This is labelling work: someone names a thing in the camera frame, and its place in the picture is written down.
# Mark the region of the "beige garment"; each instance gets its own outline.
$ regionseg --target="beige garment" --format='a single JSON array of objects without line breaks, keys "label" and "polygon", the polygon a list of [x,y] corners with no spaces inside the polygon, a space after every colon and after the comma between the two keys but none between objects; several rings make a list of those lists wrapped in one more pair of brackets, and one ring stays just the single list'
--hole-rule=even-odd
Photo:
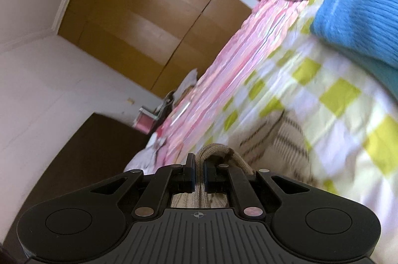
[{"label": "beige garment", "polygon": [[219,208],[228,206],[224,194],[204,191],[203,165],[211,155],[221,156],[226,163],[242,168],[244,173],[267,168],[295,180],[313,184],[304,137],[293,111],[274,111],[251,131],[237,136],[229,145],[219,143],[204,146],[196,155],[196,186],[192,194],[177,194],[172,207]]}]

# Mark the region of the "round metal screw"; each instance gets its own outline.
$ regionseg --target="round metal screw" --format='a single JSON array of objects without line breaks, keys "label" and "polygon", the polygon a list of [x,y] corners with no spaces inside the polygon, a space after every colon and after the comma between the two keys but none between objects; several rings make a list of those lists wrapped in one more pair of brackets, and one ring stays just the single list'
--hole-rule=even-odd
[{"label": "round metal screw", "polygon": [[258,217],[263,214],[263,211],[260,208],[257,208],[256,206],[250,206],[244,209],[243,213],[249,217]]},{"label": "round metal screw", "polygon": [[148,206],[142,206],[141,208],[137,208],[134,213],[140,217],[147,217],[154,213],[154,210]]}]

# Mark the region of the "crosshair symbol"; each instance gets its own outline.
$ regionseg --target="crosshair symbol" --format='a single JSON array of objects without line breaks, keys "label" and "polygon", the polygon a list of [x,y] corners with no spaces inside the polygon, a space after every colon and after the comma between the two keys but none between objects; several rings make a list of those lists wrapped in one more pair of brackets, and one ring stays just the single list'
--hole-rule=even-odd
[{"label": "crosshair symbol", "polygon": [[193,214],[193,216],[195,216],[195,217],[197,217],[197,218],[201,218],[201,217],[205,216],[205,214],[202,213],[202,212],[195,212],[195,213]]}]

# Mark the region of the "bed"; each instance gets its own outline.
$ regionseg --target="bed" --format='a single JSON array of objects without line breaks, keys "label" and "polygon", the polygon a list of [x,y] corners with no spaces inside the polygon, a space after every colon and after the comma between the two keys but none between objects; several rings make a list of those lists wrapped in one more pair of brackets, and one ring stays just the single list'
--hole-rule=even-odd
[{"label": "bed", "polygon": [[[158,139],[166,143],[153,154],[149,172],[184,164],[188,152],[209,143],[234,147],[237,136],[272,111],[293,110],[314,184],[372,209],[382,225],[372,259],[396,263],[397,102],[371,75],[310,33],[322,2],[262,0],[158,129]],[[142,168],[142,160],[130,166]]]}]

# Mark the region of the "teal fabric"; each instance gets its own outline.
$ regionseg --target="teal fabric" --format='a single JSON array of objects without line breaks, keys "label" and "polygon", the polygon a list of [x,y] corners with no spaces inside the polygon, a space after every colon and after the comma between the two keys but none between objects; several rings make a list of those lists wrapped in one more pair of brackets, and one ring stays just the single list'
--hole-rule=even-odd
[{"label": "teal fabric", "polygon": [[324,0],[310,30],[398,100],[398,0]]}]

